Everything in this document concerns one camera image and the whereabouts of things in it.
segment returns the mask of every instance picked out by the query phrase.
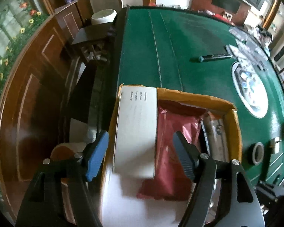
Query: metal screw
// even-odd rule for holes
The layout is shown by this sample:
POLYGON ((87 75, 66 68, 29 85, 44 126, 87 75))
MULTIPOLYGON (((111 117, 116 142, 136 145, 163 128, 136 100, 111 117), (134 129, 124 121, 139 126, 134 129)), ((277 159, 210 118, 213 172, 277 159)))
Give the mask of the metal screw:
POLYGON ((208 154, 202 153, 202 154, 200 154, 200 157, 201 157, 202 159, 208 159, 208 154))
POLYGON ((236 165, 236 166, 240 164, 240 162, 239 162, 237 159, 233 159, 233 160, 232 160, 232 163, 233 163, 234 165, 236 165))
POLYGON ((45 159, 43 160, 43 164, 48 165, 51 162, 51 159, 45 159))
POLYGON ((83 154, 81 152, 78 152, 78 153, 75 153, 74 156, 76 159, 80 159, 83 156, 83 154))

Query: blue gripper pad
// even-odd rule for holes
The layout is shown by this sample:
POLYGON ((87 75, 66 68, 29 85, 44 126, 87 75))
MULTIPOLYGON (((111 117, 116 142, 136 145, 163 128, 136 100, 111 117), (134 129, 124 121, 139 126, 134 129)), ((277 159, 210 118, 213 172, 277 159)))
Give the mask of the blue gripper pad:
POLYGON ((89 146, 87 155, 85 156, 86 159, 90 156, 87 162, 87 172, 85 174, 88 182, 92 181, 92 179, 97 176, 107 147, 108 132, 103 131, 99 134, 95 142, 89 146))

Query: orange flower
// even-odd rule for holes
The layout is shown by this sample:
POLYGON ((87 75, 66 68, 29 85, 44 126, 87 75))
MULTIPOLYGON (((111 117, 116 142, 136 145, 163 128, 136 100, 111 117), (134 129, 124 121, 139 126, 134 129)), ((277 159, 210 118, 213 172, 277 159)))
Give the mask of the orange flower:
POLYGON ((35 13, 37 13, 36 10, 31 10, 29 14, 30 14, 30 15, 34 15, 35 13))
POLYGON ((27 2, 23 2, 19 6, 19 8, 26 8, 26 7, 27 7, 27 2))

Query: poker table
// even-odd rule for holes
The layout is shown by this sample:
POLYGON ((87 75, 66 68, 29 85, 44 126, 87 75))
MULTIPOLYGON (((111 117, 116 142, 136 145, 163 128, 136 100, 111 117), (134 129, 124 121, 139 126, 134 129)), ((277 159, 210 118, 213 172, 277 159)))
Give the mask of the poker table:
POLYGON ((253 185, 259 180, 280 183, 284 178, 284 86, 270 59, 266 70, 255 69, 268 98, 263 118, 253 116, 240 99, 232 78, 236 59, 210 62, 199 56, 225 53, 236 45, 231 25, 204 14, 164 7, 127 7, 115 21, 116 36, 104 85, 102 128, 107 129, 120 84, 141 84, 210 95, 237 108, 243 150, 242 165, 253 185), (271 153, 270 140, 282 139, 280 152, 271 153), (262 142, 264 160, 249 162, 250 148, 262 142))

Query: black pen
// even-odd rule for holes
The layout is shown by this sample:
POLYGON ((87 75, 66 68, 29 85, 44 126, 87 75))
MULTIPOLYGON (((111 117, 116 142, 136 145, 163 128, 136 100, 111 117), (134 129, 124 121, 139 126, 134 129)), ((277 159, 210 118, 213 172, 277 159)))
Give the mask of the black pen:
POLYGON ((220 60, 220 59, 229 59, 233 57, 230 54, 213 54, 213 55, 204 55, 199 57, 199 62, 211 61, 211 60, 220 60))

